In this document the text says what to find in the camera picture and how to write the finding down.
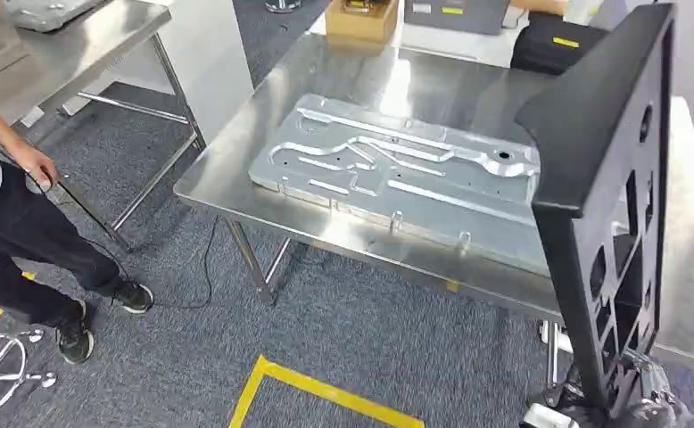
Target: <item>black sneaker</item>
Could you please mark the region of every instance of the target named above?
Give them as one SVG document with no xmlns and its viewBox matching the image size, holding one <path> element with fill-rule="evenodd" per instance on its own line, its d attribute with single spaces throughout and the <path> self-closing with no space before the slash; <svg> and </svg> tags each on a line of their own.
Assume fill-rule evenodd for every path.
<svg viewBox="0 0 694 428">
<path fill-rule="evenodd" d="M 58 336 L 58 350 L 63 354 L 63 359 L 69 364 L 82 364 L 92 355 L 95 347 L 95 338 L 87 330 L 87 305 L 82 300 L 77 300 L 81 305 L 81 315 L 70 321 L 66 321 L 56 329 Z"/>
<path fill-rule="evenodd" d="M 113 289 L 113 299 L 127 312 L 144 314 L 153 305 L 153 292 L 136 281 L 125 280 Z"/>
</svg>

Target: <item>cardboard box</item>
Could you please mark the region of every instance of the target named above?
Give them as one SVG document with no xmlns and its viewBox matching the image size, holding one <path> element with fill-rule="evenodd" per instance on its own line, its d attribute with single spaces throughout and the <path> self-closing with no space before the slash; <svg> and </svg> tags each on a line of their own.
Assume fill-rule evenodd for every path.
<svg viewBox="0 0 694 428">
<path fill-rule="evenodd" d="M 358 39 L 385 44 L 392 38 L 397 26 L 399 0 L 372 3 L 370 12 L 346 12 L 345 0 L 332 0 L 326 8 L 326 37 L 333 39 Z"/>
</svg>

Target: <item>grey carpet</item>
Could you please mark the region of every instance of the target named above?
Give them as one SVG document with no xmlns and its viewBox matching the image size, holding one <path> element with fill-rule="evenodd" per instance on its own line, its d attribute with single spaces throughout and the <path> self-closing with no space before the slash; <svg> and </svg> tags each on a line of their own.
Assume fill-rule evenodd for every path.
<svg viewBox="0 0 694 428">
<path fill-rule="evenodd" d="M 259 2 L 235 2 L 255 83 L 325 3 L 312 4 L 302 11 L 308 13 L 281 16 L 265 13 Z M 276 30 L 280 25 L 288 30 Z M 108 94 L 172 108 L 169 97 L 128 86 L 114 85 Z M 43 148 L 96 208 L 113 218 L 184 132 L 158 119 L 90 105 Z M 85 236 L 114 251 L 163 303 L 204 298 L 202 253 L 213 216 L 182 205 L 170 192 L 193 157 L 189 152 L 181 160 L 125 226 L 136 246 L 132 254 L 110 243 L 65 196 L 54 195 Z M 268 259 L 277 238 L 248 232 L 261 259 Z M 545 349 L 533 320 L 430 292 L 394 273 L 323 251 L 298 257 L 304 259 L 289 263 L 282 274 L 285 289 L 278 304 L 266 307 L 255 298 L 250 276 L 221 225 L 209 254 L 211 305 L 155 308 L 141 317 L 85 294 L 68 273 L 25 265 L 39 272 L 41 281 L 97 305 L 97 348 L 91 361 L 74 367 L 62 363 L 51 337 L 32 345 L 32 364 L 57 371 L 60 382 L 34 393 L 25 386 L 2 409 L 0 426 L 224 426 L 259 354 L 417 416 L 427 426 L 516 425 L 525 396 L 541 386 L 544 371 Z M 0 331 L 21 328 L 6 317 L 0 320 Z M 673 366 L 670 374 L 694 410 L 694 372 Z M 370 423 L 271 381 L 261 385 L 248 415 L 249 426 Z"/>
</svg>

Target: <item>hole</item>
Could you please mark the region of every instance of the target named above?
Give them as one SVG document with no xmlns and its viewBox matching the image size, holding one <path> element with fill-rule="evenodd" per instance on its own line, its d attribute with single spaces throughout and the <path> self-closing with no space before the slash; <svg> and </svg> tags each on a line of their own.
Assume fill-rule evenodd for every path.
<svg viewBox="0 0 694 428">
<path fill-rule="evenodd" d="M 610 389 L 609 394 L 607 395 L 607 401 L 610 403 L 610 407 L 613 407 L 615 405 L 615 401 L 617 400 L 617 396 L 620 394 L 620 387 L 619 386 L 613 386 L 612 389 Z"/>
<path fill-rule="evenodd" d="M 607 262 L 605 261 L 605 246 L 602 245 L 597 251 L 597 257 L 594 258 L 594 264 L 591 266 L 591 276 L 589 277 L 589 286 L 591 287 L 591 296 L 594 299 L 599 296 L 602 290 L 602 285 L 605 283 L 605 274 L 607 273 Z"/>
<path fill-rule="evenodd" d="M 649 230 L 649 225 L 652 224 L 652 217 L 654 216 L 654 172 L 649 175 L 649 181 L 647 182 L 647 210 L 644 212 L 647 218 L 647 230 Z"/>
<path fill-rule="evenodd" d="M 618 343 L 625 345 L 641 312 L 644 293 L 642 247 L 636 248 L 615 296 L 615 322 Z"/>
<path fill-rule="evenodd" d="M 652 282 L 649 281 L 647 284 L 647 292 L 644 293 L 644 309 L 649 309 L 649 305 L 652 303 Z"/>
<path fill-rule="evenodd" d="M 647 141 L 647 136 L 649 136 L 649 130 L 651 129 L 652 125 L 652 104 L 648 105 L 646 109 L 644 109 L 644 116 L 641 118 L 641 131 L 639 134 L 639 141 L 641 143 L 644 143 Z"/>
<path fill-rule="evenodd" d="M 597 336 L 602 337 L 607 327 L 607 321 L 609 321 L 609 316 L 612 315 L 612 304 L 607 300 L 607 303 L 599 308 L 599 313 L 597 315 Z"/>
<path fill-rule="evenodd" d="M 619 372 L 620 367 L 618 367 L 618 370 L 613 370 L 612 375 L 609 376 L 609 380 L 607 381 L 607 388 L 610 390 L 615 387 L 615 381 L 617 380 L 617 372 Z"/>
<path fill-rule="evenodd" d="M 631 255 L 639 225 L 636 210 L 636 173 L 631 172 L 625 181 L 625 188 L 620 194 L 613 212 L 612 236 L 615 248 L 615 268 L 617 277 L 623 277 L 625 265 Z"/>
<path fill-rule="evenodd" d="M 608 374 L 612 369 L 612 362 L 617 355 L 617 345 L 615 343 L 615 330 L 610 330 L 602 346 L 602 366 L 605 369 L 605 374 Z"/>
<path fill-rule="evenodd" d="M 634 328 L 633 329 L 633 334 L 631 334 L 631 341 L 628 342 L 628 348 L 632 350 L 636 350 L 639 348 L 639 329 Z"/>
</svg>

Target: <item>hand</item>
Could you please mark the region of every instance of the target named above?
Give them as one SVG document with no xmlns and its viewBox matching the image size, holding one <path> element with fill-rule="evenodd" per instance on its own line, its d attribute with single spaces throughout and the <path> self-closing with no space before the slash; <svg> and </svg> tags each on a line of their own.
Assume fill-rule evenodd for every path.
<svg viewBox="0 0 694 428">
<path fill-rule="evenodd" d="M 55 164 L 38 149 L 29 144 L 20 144 L 9 153 L 39 185 L 58 184 L 58 171 L 55 169 Z"/>
</svg>

